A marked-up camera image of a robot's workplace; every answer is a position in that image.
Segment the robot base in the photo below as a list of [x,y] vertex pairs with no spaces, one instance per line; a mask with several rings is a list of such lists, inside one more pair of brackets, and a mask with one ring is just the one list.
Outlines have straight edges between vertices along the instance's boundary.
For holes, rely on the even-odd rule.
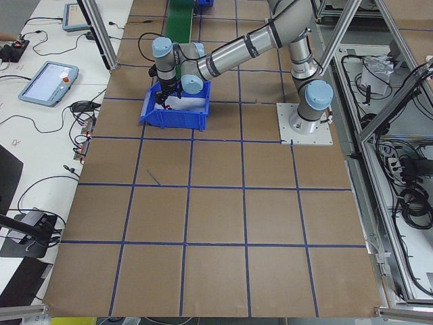
[[289,118],[292,112],[298,108],[298,104],[292,103],[278,103],[278,124],[279,124],[279,135],[282,144],[295,144],[295,145],[307,145],[307,146],[332,146],[332,136],[329,130],[329,125],[323,123],[319,125],[316,132],[310,135],[302,135],[292,129],[289,124]]

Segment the blue crate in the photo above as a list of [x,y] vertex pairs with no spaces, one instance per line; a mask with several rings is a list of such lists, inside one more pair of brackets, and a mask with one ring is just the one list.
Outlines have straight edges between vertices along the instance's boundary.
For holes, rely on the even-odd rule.
[[197,0],[198,5],[213,5],[214,0]]
[[161,129],[166,127],[201,131],[206,129],[206,119],[209,115],[210,81],[206,81],[201,92],[195,95],[183,92],[182,99],[175,95],[169,96],[166,104],[170,104],[173,108],[170,110],[163,109],[155,103],[155,93],[160,90],[160,84],[156,83],[147,91],[139,119],[140,123],[148,122]]

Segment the tablet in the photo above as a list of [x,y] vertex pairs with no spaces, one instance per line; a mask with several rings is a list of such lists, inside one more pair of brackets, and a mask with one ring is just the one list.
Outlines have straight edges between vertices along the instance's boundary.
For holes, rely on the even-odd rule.
[[65,4],[63,29],[66,32],[89,29],[89,25],[87,25],[86,19],[77,3]]
[[70,89],[78,76],[78,67],[46,61],[18,95],[25,102],[54,106]]

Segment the yellow object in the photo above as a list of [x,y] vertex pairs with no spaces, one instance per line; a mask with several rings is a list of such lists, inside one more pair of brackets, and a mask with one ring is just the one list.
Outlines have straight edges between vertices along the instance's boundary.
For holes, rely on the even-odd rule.
[[96,325],[96,317],[55,317],[51,325]]

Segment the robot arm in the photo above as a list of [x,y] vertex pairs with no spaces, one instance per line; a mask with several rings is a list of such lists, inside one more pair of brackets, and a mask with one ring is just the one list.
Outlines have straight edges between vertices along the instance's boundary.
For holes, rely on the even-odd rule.
[[[298,115],[302,121],[294,120],[296,125],[293,128],[299,133],[314,129],[329,106],[333,93],[332,88],[320,80],[317,63],[309,47],[307,27],[312,16],[311,2],[268,0],[268,4],[272,16],[265,25],[206,55],[201,44],[173,44],[166,37],[155,39],[152,43],[155,65],[150,70],[150,76],[157,76],[161,85],[156,102],[165,107],[165,100],[174,92],[179,98],[182,91],[199,93],[204,81],[218,77],[270,49],[288,45],[292,77],[301,96]],[[180,80],[176,77],[177,66],[181,69]]]

